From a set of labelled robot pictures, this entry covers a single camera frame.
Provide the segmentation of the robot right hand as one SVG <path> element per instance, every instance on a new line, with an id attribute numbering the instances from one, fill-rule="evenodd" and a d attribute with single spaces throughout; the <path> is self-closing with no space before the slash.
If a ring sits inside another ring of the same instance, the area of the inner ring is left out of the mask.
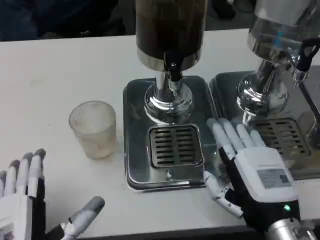
<path id="1" fill-rule="evenodd" d="M 204 170 L 203 181 L 210 197 L 262 234 L 280 221 L 299 224 L 298 191 L 279 151 L 268 147 L 257 130 L 247 130 L 242 123 L 209 118 L 206 124 L 229 179 L 223 184 Z"/>

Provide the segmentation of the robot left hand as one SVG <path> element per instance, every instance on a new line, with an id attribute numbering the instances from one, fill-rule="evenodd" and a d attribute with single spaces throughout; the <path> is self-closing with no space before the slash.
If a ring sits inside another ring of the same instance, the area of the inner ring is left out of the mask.
<path id="1" fill-rule="evenodd" d="M 105 206 L 94 196 L 66 222 L 46 231 L 46 187 L 43 161 L 46 151 L 39 148 L 13 160 L 0 172 L 0 238 L 2 240 L 76 240 Z"/>

